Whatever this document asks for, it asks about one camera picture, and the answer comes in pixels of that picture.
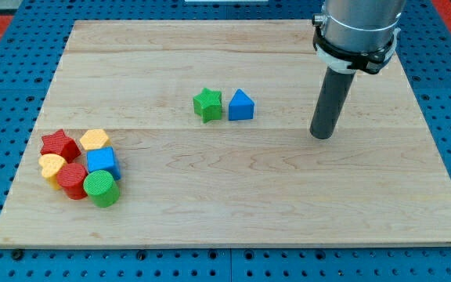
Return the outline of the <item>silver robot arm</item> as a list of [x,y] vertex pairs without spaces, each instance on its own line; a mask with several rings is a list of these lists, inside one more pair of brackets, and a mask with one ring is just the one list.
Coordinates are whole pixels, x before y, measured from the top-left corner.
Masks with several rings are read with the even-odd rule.
[[312,16],[316,55],[339,74],[377,74],[391,59],[405,0],[325,0]]

